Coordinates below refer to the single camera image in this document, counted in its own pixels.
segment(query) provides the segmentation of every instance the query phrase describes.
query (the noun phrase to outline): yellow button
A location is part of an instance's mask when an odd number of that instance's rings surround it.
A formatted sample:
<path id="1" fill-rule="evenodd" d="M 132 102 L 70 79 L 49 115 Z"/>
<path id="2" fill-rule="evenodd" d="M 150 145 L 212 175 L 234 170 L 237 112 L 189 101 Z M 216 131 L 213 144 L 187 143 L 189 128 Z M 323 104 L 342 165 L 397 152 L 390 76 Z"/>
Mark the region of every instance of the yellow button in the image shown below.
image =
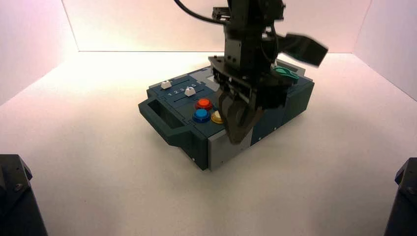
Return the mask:
<path id="1" fill-rule="evenodd" d="M 213 114 L 211 114 L 211 121 L 217 124 L 222 124 L 223 120 L 220 117 L 219 111 L 215 111 Z"/>

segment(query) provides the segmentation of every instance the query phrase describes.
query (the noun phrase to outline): white backdrop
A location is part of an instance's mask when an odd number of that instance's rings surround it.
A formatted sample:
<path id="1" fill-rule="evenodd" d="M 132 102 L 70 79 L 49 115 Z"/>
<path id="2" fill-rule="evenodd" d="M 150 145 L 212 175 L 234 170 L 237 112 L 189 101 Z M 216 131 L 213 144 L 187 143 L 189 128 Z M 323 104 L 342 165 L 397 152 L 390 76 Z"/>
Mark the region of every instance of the white backdrop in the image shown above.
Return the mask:
<path id="1" fill-rule="evenodd" d="M 76 52 L 60 0 L 0 0 L 0 105 Z"/>
<path id="2" fill-rule="evenodd" d="M 417 100 L 417 1 L 373 1 L 354 54 Z"/>
<path id="3" fill-rule="evenodd" d="M 81 51 L 219 51 L 223 28 L 194 19 L 173 0 L 63 0 Z M 211 16 L 226 0 L 182 0 Z M 330 52 L 352 52 L 370 0 L 284 0 L 280 33 L 299 32 Z"/>

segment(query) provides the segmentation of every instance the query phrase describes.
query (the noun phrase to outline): red button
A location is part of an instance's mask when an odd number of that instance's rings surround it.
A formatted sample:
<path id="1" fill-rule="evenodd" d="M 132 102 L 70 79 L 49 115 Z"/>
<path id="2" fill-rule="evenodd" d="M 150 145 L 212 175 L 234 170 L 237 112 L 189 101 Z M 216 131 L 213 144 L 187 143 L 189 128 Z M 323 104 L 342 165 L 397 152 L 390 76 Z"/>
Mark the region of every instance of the red button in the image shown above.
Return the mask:
<path id="1" fill-rule="evenodd" d="M 213 104 L 207 98 L 202 98 L 198 100 L 197 104 L 195 105 L 196 109 L 206 109 L 211 110 L 213 108 Z"/>

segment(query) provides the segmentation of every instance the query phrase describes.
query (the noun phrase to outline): screw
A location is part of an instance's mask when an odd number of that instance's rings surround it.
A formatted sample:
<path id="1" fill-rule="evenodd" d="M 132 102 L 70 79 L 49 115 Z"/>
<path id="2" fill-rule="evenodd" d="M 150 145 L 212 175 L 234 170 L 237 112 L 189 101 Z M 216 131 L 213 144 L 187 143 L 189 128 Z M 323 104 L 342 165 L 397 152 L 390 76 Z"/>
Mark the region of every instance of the screw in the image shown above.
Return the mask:
<path id="1" fill-rule="evenodd" d="M 417 195 L 417 189 L 416 188 L 408 187 L 407 190 L 411 195 Z"/>
<path id="2" fill-rule="evenodd" d="M 15 192 L 19 192 L 22 188 L 23 188 L 23 184 L 18 183 L 18 184 L 16 184 L 16 185 L 14 186 L 13 191 L 15 191 Z"/>

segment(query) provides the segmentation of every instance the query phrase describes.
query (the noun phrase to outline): black cable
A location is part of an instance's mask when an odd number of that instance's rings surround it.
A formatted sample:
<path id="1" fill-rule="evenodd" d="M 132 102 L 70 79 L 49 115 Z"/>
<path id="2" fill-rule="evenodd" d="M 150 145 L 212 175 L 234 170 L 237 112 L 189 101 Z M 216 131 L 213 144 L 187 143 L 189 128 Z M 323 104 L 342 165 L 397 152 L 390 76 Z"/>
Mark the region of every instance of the black cable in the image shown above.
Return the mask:
<path id="1" fill-rule="evenodd" d="M 193 12 L 193 11 L 191 11 L 190 9 L 188 9 L 186 6 L 184 6 L 184 4 L 182 4 L 181 3 L 181 1 L 179 1 L 179 0 L 174 0 L 174 2 L 183 10 L 183 11 L 185 11 L 186 13 L 188 13 L 189 15 L 191 15 L 191 16 L 193 16 L 193 17 L 195 17 L 195 18 L 197 18 L 197 19 L 200 19 L 200 20 L 202 20 L 202 21 L 207 21 L 207 22 L 210 22 L 210 23 L 215 23 L 215 24 L 221 24 L 221 25 L 225 25 L 226 24 L 226 21 L 219 21 L 219 20 L 214 20 L 214 19 L 211 19 L 211 18 L 208 18 L 208 17 L 205 17 L 205 16 L 202 16 L 202 15 L 199 15 L 199 14 L 197 14 L 197 13 L 195 13 L 195 12 Z"/>
<path id="2" fill-rule="evenodd" d="M 262 43 L 261 43 L 261 51 L 262 51 L 262 54 L 264 55 L 265 59 L 268 62 L 270 62 L 271 64 L 274 64 L 275 59 L 277 58 L 277 56 L 279 54 L 279 51 L 278 51 L 278 35 L 276 34 L 274 23 L 272 23 L 272 25 L 270 27 L 271 27 L 271 34 L 274 35 L 274 37 L 275 37 L 275 46 L 274 46 L 273 59 L 270 59 L 268 57 L 268 55 L 265 53 L 264 46 L 263 46 Z"/>

